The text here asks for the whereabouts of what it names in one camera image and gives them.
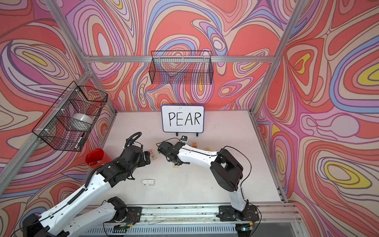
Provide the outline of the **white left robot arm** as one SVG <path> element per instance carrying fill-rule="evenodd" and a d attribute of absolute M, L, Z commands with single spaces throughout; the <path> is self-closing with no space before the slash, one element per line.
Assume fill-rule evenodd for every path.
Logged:
<path fill-rule="evenodd" d="M 24 237 L 78 237 L 89 229 L 105 222 L 128 222 L 134 225 L 139 221 L 127 205 L 119 198 L 108 199 L 100 207 L 80 214 L 93 200 L 113 188 L 121 181 L 133 180 L 133 173 L 138 167 L 149 162 L 150 154 L 143 150 L 137 140 L 141 132 L 132 134 L 126 139 L 123 151 L 116 159 L 91 171 L 86 182 L 68 198 L 51 209 L 24 218 L 19 231 Z"/>

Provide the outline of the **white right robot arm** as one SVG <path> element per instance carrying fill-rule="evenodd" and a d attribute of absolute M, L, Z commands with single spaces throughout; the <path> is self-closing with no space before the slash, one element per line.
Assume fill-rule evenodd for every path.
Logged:
<path fill-rule="evenodd" d="M 239 187 L 243 167 L 227 149 L 212 152 L 193 148 L 181 141 L 174 145 L 163 141 L 158 145 L 158 152 L 176 166 L 193 164 L 209 169 L 219 186 L 229 192 L 231 207 L 239 212 L 246 208 Z"/>

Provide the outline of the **whiteboard with PEAR text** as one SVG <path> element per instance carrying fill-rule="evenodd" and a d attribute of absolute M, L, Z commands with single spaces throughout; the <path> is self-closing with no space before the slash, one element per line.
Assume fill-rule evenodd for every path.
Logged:
<path fill-rule="evenodd" d="M 203 106 L 193 105 L 162 105 L 161 117 L 164 132 L 203 133 Z"/>

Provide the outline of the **white small device on table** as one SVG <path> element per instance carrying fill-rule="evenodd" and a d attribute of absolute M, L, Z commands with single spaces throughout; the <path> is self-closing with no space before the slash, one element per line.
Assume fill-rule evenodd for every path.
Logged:
<path fill-rule="evenodd" d="M 154 186 L 155 180 L 154 179 L 144 179 L 144 180 L 142 180 L 142 183 L 144 186 Z"/>

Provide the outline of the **red plastic cup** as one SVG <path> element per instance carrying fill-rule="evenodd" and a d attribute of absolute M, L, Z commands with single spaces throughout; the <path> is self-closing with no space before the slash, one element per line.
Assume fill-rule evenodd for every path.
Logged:
<path fill-rule="evenodd" d="M 85 157 L 86 164 L 92 169 L 100 167 L 111 161 L 112 159 L 104 152 L 104 150 L 100 148 L 92 150 Z"/>

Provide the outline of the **white tape roll in basket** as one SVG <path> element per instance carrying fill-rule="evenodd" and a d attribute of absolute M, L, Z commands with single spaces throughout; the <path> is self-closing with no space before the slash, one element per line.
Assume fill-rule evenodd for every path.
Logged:
<path fill-rule="evenodd" d="M 93 119 L 85 114 L 76 113 L 70 119 L 72 131 L 88 132 L 93 124 Z"/>

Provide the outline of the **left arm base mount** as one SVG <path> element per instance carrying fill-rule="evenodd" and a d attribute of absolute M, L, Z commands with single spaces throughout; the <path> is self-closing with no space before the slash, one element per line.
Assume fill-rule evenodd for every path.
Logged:
<path fill-rule="evenodd" d="M 141 220 L 141 206 L 129 206 L 119 197 L 106 200 L 106 204 L 110 205 L 110 210 L 114 213 L 108 222 L 136 224 Z"/>

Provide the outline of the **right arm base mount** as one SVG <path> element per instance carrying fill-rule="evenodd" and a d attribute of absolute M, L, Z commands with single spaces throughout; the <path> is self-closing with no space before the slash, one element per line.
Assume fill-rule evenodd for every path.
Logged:
<path fill-rule="evenodd" d="M 220 205 L 216 215 L 223 222 L 227 221 L 251 221 L 260 220 L 260 215 L 255 205 L 247 204 L 243 211 L 234 209 L 231 205 Z"/>

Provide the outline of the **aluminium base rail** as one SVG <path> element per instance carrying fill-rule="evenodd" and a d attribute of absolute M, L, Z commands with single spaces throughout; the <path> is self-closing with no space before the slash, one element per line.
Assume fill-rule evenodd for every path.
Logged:
<path fill-rule="evenodd" d="M 293 204 L 256 203 L 244 220 L 220 203 L 141 205 L 139 222 L 98 224 L 84 237 L 308 237 Z"/>

